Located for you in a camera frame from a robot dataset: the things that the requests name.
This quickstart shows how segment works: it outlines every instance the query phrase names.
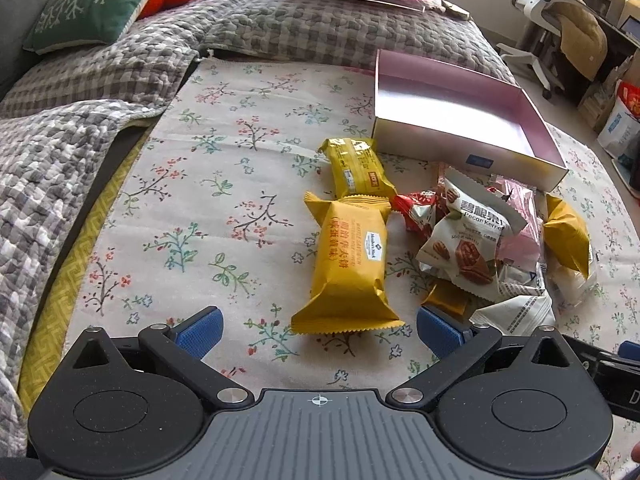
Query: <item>yellow patterned fabric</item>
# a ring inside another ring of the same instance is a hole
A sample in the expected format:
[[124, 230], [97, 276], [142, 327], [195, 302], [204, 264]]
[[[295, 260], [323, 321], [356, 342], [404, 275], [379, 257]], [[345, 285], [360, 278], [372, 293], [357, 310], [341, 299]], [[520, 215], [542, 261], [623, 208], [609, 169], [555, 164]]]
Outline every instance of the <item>yellow patterned fabric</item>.
[[60, 362], [66, 329], [82, 285], [89, 256], [94, 250], [95, 241], [111, 205], [151, 129], [152, 126], [142, 135], [100, 193], [53, 282], [38, 323], [31, 333], [22, 362], [18, 396], [25, 415], [29, 415], [33, 403]]

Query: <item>pink box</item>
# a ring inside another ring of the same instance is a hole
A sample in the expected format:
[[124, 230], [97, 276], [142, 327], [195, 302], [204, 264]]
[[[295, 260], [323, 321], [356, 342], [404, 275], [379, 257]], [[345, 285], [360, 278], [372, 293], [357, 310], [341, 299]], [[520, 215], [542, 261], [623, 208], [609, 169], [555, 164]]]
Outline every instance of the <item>pink box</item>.
[[501, 174], [542, 191], [568, 172], [525, 91], [473, 70], [379, 50], [375, 114], [382, 153]]

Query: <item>triangular cutout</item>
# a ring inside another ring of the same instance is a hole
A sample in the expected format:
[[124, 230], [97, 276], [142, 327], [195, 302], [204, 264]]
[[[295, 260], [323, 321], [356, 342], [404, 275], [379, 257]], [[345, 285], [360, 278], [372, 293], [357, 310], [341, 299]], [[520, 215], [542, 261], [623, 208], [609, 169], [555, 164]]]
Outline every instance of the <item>triangular cutout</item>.
[[88, 368], [109, 363], [107, 354], [95, 339], [88, 341], [74, 364], [74, 368]]
[[545, 337], [540, 342], [538, 351], [531, 361], [539, 365], [556, 366], [560, 368], [566, 368], [569, 365], [569, 361], [566, 360], [558, 343], [551, 337]]

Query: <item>blue gripper pad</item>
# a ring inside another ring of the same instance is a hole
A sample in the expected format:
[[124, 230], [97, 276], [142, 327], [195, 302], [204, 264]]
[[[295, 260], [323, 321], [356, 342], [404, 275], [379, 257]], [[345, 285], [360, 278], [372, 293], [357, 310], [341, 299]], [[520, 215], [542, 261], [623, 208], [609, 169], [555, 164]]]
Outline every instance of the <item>blue gripper pad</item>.
[[418, 337], [438, 359], [445, 358], [469, 339], [465, 333], [424, 307], [418, 311], [416, 325]]
[[618, 348], [618, 355], [623, 359], [640, 361], [640, 344], [632, 341], [624, 341]]
[[224, 321], [216, 307], [207, 307], [173, 328], [175, 343], [202, 359], [222, 339]]

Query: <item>metal screw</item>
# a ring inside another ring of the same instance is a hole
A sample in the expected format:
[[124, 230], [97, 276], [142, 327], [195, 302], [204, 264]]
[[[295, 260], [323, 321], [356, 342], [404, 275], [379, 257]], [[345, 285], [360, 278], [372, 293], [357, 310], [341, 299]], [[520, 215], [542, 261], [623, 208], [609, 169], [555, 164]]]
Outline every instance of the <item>metal screw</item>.
[[225, 388], [218, 392], [218, 399], [227, 404], [237, 404], [245, 400], [249, 394], [242, 388]]
[[415, 388], [398, 388], [397, 390], [394, 390], [391, 396], [401, 404], [413, 404], [414, 402], [420, 402], [424, 397], [422, 392]]

